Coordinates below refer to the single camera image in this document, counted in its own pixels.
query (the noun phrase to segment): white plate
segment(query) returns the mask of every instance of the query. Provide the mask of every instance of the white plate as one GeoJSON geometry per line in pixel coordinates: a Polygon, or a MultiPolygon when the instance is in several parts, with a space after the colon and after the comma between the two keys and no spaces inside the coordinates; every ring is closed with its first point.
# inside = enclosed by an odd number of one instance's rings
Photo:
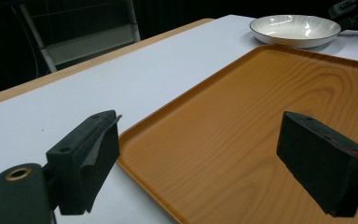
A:
{"type": "Polygon", "coordinates": [[[314,16],[277,15],[250,23],[255,38],[270,45],[298,49],[313,48],[333,40],[341,27],[338,23],[314,16]]]}

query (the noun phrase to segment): wood grain tray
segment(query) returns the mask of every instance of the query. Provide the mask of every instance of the wood grain tray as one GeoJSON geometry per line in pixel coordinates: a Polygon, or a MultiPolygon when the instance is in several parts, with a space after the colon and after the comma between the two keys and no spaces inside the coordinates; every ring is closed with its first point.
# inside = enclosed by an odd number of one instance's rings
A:
{"type": "Polygon", "coordinates": [[[283,111],[358,143],[358,62],[258,47],[124,132],[118,165],[178,223],[358,223],[280,161],[283,111]]]}

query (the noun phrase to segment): wooden table edge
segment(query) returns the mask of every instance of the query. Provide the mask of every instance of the wooden table edge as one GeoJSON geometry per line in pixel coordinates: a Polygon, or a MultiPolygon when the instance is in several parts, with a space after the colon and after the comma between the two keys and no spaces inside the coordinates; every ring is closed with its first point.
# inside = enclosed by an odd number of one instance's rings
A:
{"type": "Polygon", "coordinates": [[[178,27],[176,29],[170,30],[168,32],[165,32],[160,35],[155,35],[150,38],[147,38],[145,40],[142,40],[140,42],[134,43],[132,45],[129,45],[127,47],[124,47],[122,49],[117,49],[112,52],[106,53],[102,56],[93,58],[91,60],[85,61],[83,63],[76,64],[74,66],[62,69],[58,72],[55,72],[53,74],[49,74],[44,77],[40,77],[28,82],[25,82],[23,84],[20,84],[18,86],[12,87],[10,89],[0,91],[0,102],[3,102],[5,100],[8,100],[10,98],[16,97],[18,95],[21,95],[23,93],[26,93],[27,91],[32,91],[37,88],[40,88],[44,85],[48,85],[49,83],[52,83],[54,81],[60,80],[64,77],[69,77],[73,74],[76,74],[78,72],[81,72],[83,70],[86,70],[88,68],[91,68],[95,65],[105,63],[107,61],[110,61],[112,59],[115,59],[117,57],[120,57],[122,55],[131,53],[133,51],[136,51],[137,49],[141,49],[143,47],[146,47],[148,45],[154,44],[160,40],[163,40],[165,38],[168,38],[173,35],[180,34],[186,30],[192,29],[194,27],[200,26],[206,22],[213,21],[213,19],[202,19],[199,21],[194,21],[189,24],[186,24],[184,26],[178,27]]]}

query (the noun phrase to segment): white tabletop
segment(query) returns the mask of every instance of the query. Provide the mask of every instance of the white tabletop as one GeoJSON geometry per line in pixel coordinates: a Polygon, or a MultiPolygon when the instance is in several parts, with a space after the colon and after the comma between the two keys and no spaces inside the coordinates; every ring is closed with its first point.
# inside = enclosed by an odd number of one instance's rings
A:
{"type": "MultiPolygon", "coordinates": [[[[228,15],[0,103],[0,173],[46,152],[90,115],[114,109],[119,133],[260,46],[252,18],[228,15]]],[[[309,49],[358,61],[358,32],[309,49]]],[[[172,223],[117,165],[90,214],[58,223],[172,223]]]]}

